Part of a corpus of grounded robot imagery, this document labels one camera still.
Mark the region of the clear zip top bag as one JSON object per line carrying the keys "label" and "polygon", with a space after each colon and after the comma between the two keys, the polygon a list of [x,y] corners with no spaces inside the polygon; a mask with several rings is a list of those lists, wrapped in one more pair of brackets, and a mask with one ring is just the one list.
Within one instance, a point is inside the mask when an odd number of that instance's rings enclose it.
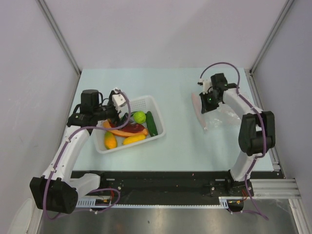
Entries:
{"label": "clear zip top bag", "polygon": [[216,110],[202,114],[199,95],[192,93],[191,100],[197,120],[204,131],[208,131],[216,127],[240,127],[241,119],[228,105],[220,104]]}

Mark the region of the papaya slice with red flesh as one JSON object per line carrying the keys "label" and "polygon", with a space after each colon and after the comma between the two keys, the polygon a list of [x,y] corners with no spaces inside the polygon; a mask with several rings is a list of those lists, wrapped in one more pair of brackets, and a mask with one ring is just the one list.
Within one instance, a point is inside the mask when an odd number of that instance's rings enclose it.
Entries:
{"label": "papaya slice with red flesh", "polygon": [[138,123],[127,124],[122,129],[110,130],[109,132],[111,132],[115,136],[124,137],[124,138],[136,136],[136,135],[147,136],[149,134],[148,130],[143,125],[138,124]]}

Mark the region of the yellow green mango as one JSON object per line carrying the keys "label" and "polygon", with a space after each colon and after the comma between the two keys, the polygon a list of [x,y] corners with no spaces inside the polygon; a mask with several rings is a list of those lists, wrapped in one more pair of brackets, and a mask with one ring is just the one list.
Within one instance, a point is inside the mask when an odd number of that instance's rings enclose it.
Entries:
{"label": "yellow green mango", "polygon": [[117,147],[117,139],[115,135],[109,131],[104,134],[104,146],[107,150]]}

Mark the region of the green lime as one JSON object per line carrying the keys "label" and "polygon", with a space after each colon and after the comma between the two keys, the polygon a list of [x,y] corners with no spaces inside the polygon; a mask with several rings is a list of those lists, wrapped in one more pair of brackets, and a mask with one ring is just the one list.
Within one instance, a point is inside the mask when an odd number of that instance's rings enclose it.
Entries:
{"label": "green lime", "polygon": [[133,119],[136,123],[142,124],[146,121],[146,114],[143,111],[137,111],[133,114]]}

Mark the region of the dark green cucumber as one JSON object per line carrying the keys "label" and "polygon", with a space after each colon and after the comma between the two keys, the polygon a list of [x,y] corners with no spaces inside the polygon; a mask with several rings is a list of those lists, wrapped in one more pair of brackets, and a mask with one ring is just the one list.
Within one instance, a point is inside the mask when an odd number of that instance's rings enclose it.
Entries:
{"label": "dark green cucumber", "polygon": [[155,124],[155,121],[154,121],[154,117],[153,117],[151,111],[148,111],[146,113],[146,125],[147,125],[147,129],[148,129],[149,135],[151,137],[155,137],[155,136],[158,135],[157,127],[156,127],[156,124]]}

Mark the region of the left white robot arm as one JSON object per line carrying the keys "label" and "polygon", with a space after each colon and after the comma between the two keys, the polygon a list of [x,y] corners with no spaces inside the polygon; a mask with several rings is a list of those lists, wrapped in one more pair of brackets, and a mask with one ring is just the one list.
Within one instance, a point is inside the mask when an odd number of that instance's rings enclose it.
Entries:
{"label": "left white robot arm", "polygon": [[122,107],[130,106],[127,96],[115,88],[110,92],[107,104],[103,104],[104,100],[98,90],[82,91],[80,103],[68,118],[64,137],[55,157],[42,176],[31,179],[30,189],[34,201],[45,215],[48,212],[56,212],[56,217],[71,214],[79,199],[85,195],[102,195],[107,191],[108,183],[97,174],[86,173],[76,180],[71,180],[74,164],[92,131],[109,131],[108,127],[99,127],[98,122],[113,120],[115,130],[127,124],[121,124],[119,118]]}

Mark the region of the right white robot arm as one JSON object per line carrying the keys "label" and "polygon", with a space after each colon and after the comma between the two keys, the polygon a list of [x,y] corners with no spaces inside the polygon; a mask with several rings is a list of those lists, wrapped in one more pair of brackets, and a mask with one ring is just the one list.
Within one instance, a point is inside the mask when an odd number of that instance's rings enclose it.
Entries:
{"label": "right white robot arm", "polygon": [[198,84],[203,87],[199,94],[200,115],[216,110],[220,104],[226,104],[241,120],[238,135],[240,153],[229,170],[230,180],[225,183],[225,191],[229,195],[237,195],[243,188],[241,182],[250,178],[257,160],[275,146],[274,114],[254,106],[241,93],[238,84],[228,83],[223,73],[211,76],[211,80],[200,78]]}

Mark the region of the white plastic basket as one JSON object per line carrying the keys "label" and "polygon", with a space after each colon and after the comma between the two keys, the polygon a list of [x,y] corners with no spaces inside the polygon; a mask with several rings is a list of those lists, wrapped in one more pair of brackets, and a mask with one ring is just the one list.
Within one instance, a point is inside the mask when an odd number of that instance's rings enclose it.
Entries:
{"label": "white plastic basket", "polygon": [[152,96],[130,101],[131,115],[122,129],[106,132],[94,130],[92,135],[98,153],[107,154],[163,137],[166,133],[160,109]]}

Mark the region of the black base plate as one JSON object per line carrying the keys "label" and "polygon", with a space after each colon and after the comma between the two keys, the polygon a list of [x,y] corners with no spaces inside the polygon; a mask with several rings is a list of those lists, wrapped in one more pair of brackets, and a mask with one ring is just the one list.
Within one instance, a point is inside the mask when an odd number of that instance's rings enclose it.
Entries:
{"label": "black base plate", "polygon": [[249,180],[231,183],[229,172],[109,172],[100,176],[100,188],[120,191],[119,205],[215,205],[219,197],[254,195]]}

